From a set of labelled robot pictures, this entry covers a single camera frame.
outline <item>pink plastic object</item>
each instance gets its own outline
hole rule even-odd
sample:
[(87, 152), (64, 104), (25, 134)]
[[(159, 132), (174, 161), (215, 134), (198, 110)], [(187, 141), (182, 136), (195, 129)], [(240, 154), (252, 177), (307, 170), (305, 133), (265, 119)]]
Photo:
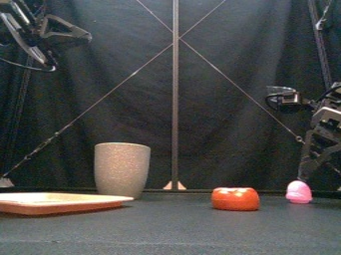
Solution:
[(294, 180), (286, 188), (286, 199), (291, 203), (309, 203), (313, 200), (310, 187), (301, 180)]

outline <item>red toy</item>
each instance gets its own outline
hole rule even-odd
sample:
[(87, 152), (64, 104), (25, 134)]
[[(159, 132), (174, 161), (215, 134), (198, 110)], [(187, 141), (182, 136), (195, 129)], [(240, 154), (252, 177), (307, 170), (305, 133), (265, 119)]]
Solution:
[(259, 196), (250, 187), (218, 187), (211, 193), (214, 209), (254, 211), (259, 208)]

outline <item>dark floor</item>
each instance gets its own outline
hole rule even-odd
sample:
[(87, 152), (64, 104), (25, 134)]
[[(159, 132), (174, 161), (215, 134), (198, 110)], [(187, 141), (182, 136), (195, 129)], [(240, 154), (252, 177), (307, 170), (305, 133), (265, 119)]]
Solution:
[(208, 194), (144, 193), (123, 208), (45, 217), (0, 214), (0, 254), (341, 254), (341, 200), (252, 212), (215, 210)]

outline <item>orange tray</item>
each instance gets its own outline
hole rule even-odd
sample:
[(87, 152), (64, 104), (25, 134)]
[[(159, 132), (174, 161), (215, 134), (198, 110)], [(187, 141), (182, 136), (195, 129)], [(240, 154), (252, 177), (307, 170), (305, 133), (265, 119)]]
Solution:
[(24, 192), (0, 193), (0, 211), (24, 215), (44, 215), (120, 207), (127, 196)]

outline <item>gray ceramic cup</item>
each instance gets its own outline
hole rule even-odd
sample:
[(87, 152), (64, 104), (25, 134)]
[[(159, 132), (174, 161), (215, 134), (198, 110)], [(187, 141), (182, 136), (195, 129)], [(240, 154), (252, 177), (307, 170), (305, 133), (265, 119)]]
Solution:
[(97, 192), (139, 199), (146, 187), (151, 148), (125, 142), (95, 146), (95, 182)]

